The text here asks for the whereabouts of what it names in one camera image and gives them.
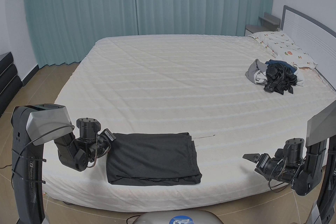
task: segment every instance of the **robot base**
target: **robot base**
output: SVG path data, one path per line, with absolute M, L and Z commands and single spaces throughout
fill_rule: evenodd
M 175 210 L 145 213 L 133 224 L 223 224 L 223 222 L 208 211 Z

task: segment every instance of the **pillowcase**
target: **pillowcase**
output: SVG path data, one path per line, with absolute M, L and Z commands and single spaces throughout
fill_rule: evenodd
M 257 32 L 250 34 L 249 37 L 253 37 L 266 49 L 271 49 L 278 59 L 281 57 L 282 61 L 289 64 L 310 68 L 315 68 L 317 65 L 308 53 L 295 45 L 294 41 L 283 31 Z

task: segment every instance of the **blue logo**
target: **blue logo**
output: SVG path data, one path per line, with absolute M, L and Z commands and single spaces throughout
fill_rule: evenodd
M 187 216 L 173 217 L 169 224 L 194 224 L 193 220 Z

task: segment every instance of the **white headboard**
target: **white headboard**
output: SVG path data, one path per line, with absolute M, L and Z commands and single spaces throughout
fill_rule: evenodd
M 336 32 L 288 6 L 283 6 L 280 27 L 317 63 L 317 71 L 336 88 Z

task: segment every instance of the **bed sheet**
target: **bed sheet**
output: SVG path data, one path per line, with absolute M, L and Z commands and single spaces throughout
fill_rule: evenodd
M 53 142 L 44 147 L 43 190 L 73 204 L 122 212 L 185 209 L 268 190 L 242 159 L 274 155 L 285 141 L 306 137 L 307 120 L 336 99 L 316 71 L 303 70 L 294 94 L 264 92 L 245 72 L 273 59 L 251 37 L 150 35 L 108 37 L 79 64 L 56 104 L 71 121 L 93 117 L 119 133 L 189 132 L 195 141 L 200 184 L 119 186 L 107 182 L 106 158 L 77 172 L 63 166 Z

